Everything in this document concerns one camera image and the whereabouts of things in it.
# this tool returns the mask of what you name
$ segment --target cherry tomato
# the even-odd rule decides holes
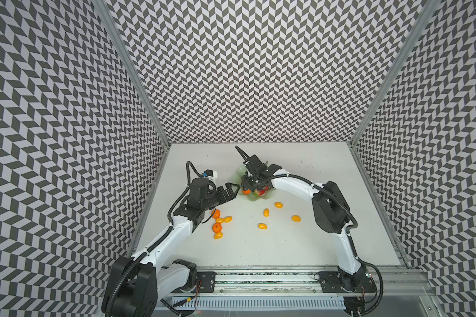
[[[220,225],[219,223],[216,223],[212,226],[212,230],[215,233],[220,232],[222,231],[222,225]]]

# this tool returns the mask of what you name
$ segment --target yellow cherry tomato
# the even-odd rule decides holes
[[[222,226],[219,223],[216,223],[212,226],[212,230],[215,233],[220,232],[222,230]]]

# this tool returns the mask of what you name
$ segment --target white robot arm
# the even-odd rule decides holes
[[[250,157],[239,147],[236,149],[245,159],[244,165],[248,171],[241,178],[244,193],[277,188],[312,203],[316,224],[332,235],[340,286],[347,292],[355,292],[366,279],[365,264],[369,263],[357,256],[350,229],[356,228],[358,223],[351,215],[338,186],[331,181],[326,184],[312,183],[301,176],[289,174],[278,165],[266,166],[256,155]],[[102,303],[106,317],[132,317],[137,316],[138,312],[149,315],[158,300],[178,313],[162,298],[178,288],[185,291],[194,288],[196,264],[181,259],[168,267],[164,264],[178,245],[203,222],[204,212],[234,199],[240,185],[227,183],[226,189],[222,186],[216,188],[217,173],[211,170],[190,181],[189,165],[192,163],[187,162],[189,184],[168,212],[170,224],[131,258],[120,257],[113,264]],[[182,198],[184,200],[171,217],[172,209]]]
[[[285,169],[279,169],[273,175],[289,175]],[[274,188],[285,190],[294,194],[308,202],[312,202],[314,194],[319,193],[319,190],[307,184],[304,181],[295,179],[293,177],[283,177],[272,180]],[[323,187],[323,183],[314,183],[319,187]],[[361,268],[361,263],[353,254],[353,247],[350,243],[351,234],[346,232],[349,223],[346,223],[340,232],[332,232],[333,245],[338,260],[338,267],[348,274],[355,274]]]

